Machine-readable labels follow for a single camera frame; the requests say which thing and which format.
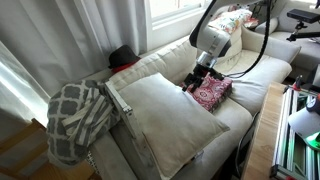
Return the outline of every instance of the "couch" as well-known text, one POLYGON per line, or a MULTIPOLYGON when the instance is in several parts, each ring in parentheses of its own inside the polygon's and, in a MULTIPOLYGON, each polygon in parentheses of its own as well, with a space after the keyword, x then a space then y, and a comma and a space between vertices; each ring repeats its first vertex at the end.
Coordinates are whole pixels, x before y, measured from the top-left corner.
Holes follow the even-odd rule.
MULTIPOLYGON (((243 26, 238 28, 232 34, 231 48, 225 57, 219 58, 215 69, 223 74, 246 70, 258 57, 263 38, 263 35, 243 26)), ((90 147, 102 178, 211 179, 237 148, 252 123, 253 115, 261 109, 268 85, 272 81, 281 83, 288 76, 291 71, 290 63, 299 51, 298 45, 269 38, 261 61, 241 78, 233 79, 232 94, 212 113, 213 118, 223 122, 230 130, 207 144, 201 158, 192 165, 182 164, 183 168, 171 177, 164 177, 161 173, 157 177, 146 175, 150 174, 150 171, 158 171, 157 162, 156 166, 149 164, 147 167, 141 165, 143 162, 136 162, 140 160, 131 153, 135 151, 132 138, 125 135, 128 134, 126 130, 121 130, 125 123, 118 123, 90 147)), ((108 79, 108 83, 111 83, 116 91, 121 91, 141 79, 160 73, 170 82, 180 85, 186 75, 192 72, 198 55, 197 49, 192 47, 188 37, 185 37, 159 51, 149 53, 133 66, 114 74, 108 79)), ((107 81, 104 74, 102 71, 86 79, 107 81)))
MULTIPOLYGON (((291 33, 294 32, 295 27, 298 24, 297 20, 287 17, 287 12, 291 11, 292 9, 300 9, 303 11, 320 14, 320 8, 311 9, 310 7, 312 7, 312 5, 314 6, 314 4, 307 2, 287 1, 279 15, 271 19, 269 31, 270 36, 276 39, 287 41, 286 39, 290 37, 291 33)), ((319 32, 319 23, 315 22, 313 24, 304 24, 308 27, 300 30, 299 32, 319 32)), ((255 32, 264 34, 265 23, 259 25, 255 29, 255 32)), ((300 53, 291 63, 292 72, 289 74, 289 77, 296 78, 297 76, 302 75, 303 81, 306 82, 309 73, 320 63, 320 43, 311 41, 309 38, 297 39, 291 43, 300 45, 302 48, 300 53)))

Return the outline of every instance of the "throw blanket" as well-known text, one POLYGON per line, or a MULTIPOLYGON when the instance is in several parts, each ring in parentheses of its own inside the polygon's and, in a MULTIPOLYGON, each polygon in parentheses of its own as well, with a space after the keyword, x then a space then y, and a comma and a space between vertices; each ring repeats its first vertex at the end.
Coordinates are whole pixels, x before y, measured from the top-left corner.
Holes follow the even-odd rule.
POLYGON ((51 163, 69 168, 83 161, 88 147, 119 120, 103 85, 79 81, 65 85, 49 102, 47 134, 51 163))

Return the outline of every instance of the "white curtain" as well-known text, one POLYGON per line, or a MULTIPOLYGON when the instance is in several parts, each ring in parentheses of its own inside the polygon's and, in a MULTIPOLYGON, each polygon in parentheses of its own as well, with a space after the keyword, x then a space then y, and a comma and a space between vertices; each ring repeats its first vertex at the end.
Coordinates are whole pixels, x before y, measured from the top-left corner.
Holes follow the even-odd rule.
POLYGON ((0 41, 0 114, 47 123, 49 96, 0 41))
MULTIPOLYGON (((1 84, 0 110, 15 108, 22 102, 21 97, 32 101, 34 95, 42 101, 38 106, 46 106, 48 98, 66 83, 108 69, 110 53, 123 44, 136 54, 145 52, 144 3, 143 0, 1 0, 0 41, 15 57, 17 68, 29 75, 15 74, 9 83, 1 84), (32 95, 29 91, 24 93, 16 77, 32 81, 28 87, 33 90, 32 95), (15 93, 8 84, 23 93, 15 93), (4 108, 2 102, 9 99, 14 103, 4 108)), ((10 60, 2 61, 0 67, 12 72, 6 64, 10 60)), ((3 69, 0 78, 8 80, 3 69)), ((26 111, 38 108, 25 105, 26 111)))
POLYGON ((136 54, 147 50, 144 0, 82 0, 103 50, 129 45, 136 54))

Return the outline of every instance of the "pillow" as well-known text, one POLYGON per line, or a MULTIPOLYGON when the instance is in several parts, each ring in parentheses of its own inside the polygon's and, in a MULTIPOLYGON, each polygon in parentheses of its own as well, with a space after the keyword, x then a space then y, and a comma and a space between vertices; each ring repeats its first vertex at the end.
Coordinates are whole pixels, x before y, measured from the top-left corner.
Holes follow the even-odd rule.
POLYGON ((119 91, 131 106, 162 179, 172 178, 229 127, 160 73, 119 91))
POLYGON ((248 21, 252 12, 246 9, 224 12, 217 19, 211 21, 209 26, 232 34, 245 21, 248 21))
POLYGON ((171 82, 179 84, 195 66, 197 49, 188 37, 179 39, 161 50, 142 58, 129 68, 110 77, 116 90, 157 72, 171 82))

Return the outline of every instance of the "couch armrest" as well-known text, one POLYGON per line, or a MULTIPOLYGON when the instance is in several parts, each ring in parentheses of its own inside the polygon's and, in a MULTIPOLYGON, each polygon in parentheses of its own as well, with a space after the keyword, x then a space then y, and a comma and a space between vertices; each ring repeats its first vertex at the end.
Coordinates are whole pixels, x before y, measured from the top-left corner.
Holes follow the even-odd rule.
MULTIPOLYGON (((270 19, 269 34, 274 32, 274 30, 278 27, 278 24, 279 24, 278 18, 270 19)), ((257 26, 254 31, 259 33, 259 34, 264 34, 265 30, 266 30, 266 22, 264 22, 264 23, 260 24, 259 26, 257 26)))
MULTIPOLYGON (((241 38, 243 49, 260 52, 264 35, 252 32, 242 26, 241 38)), ((299 45, 269 37, 264 54, 291 63, 300 49, 299 45)))

